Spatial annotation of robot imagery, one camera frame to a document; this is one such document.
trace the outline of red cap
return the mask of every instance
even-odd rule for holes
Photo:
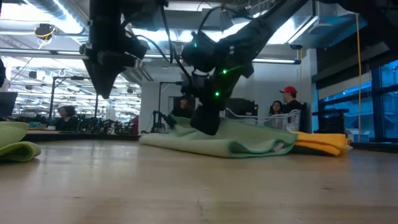
[[[283,90],[279,90],[281,93],[297,93],[297,90],[293,86],[287,86]]]

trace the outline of woman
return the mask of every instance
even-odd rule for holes
[[[57,131],[77,131],[78,120],[74,106],[63,106],[58,109],[61,118],[55,123]]]
[[[282,114],[282,102],[276,100],[273,102],[271,108],[269,108],[269,116]]]

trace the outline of ceiling duct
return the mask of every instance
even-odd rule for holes
[[[69,27],[72,24],[80,26],[81,30],[74,33],[83,33],[88,31],[88,17],[83,11],[74,3],[72,0],[23,0],[26,4],[35,6],[43,12],[52,15],[56,20],[59,21],[57,25],[64,32],[70,32]]]
[[[151,75],[145,69],[145,64],[142,60],[136,60],[134,68],[127,68],[126,71],[120,74],[130,83],[141,85],[143,80],[154,81]]]

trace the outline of computer monitor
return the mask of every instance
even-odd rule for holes
[[[12,115],[17,96],[14,92],[0,92],[0,117]]]
[[[240,98],[230,98],[226,101],[226,107],[230,109],[235,115],[239,116],[257,116],[258,105],[253,100],[246,100]],[[233,119],[234,116],[228,110],[226,117]]]

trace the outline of man in red cap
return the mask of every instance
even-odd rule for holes
[[[293,86],[287,86],[280,92],[286,103],[282,109],[284,113],[290,113],[292,110],[301,110],[301,104],[296,100],[297,90]]]

